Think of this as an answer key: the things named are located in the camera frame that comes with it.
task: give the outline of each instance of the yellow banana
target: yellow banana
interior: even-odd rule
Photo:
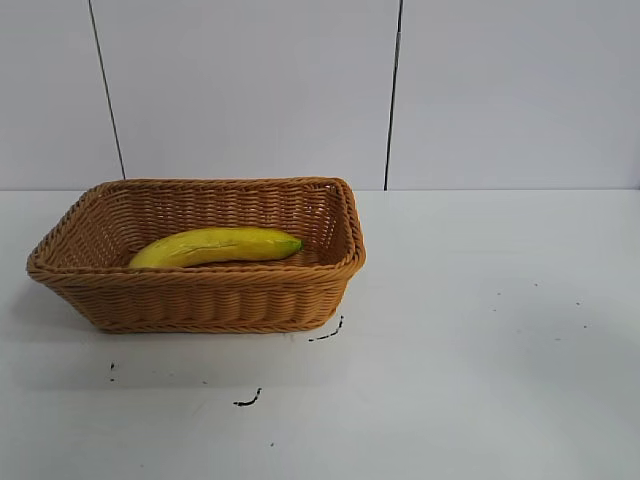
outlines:
[[[272,228],[201,228],[147,245],[130,268],[189,267],[231,260],[280,260],[298,252],[302,240]]]

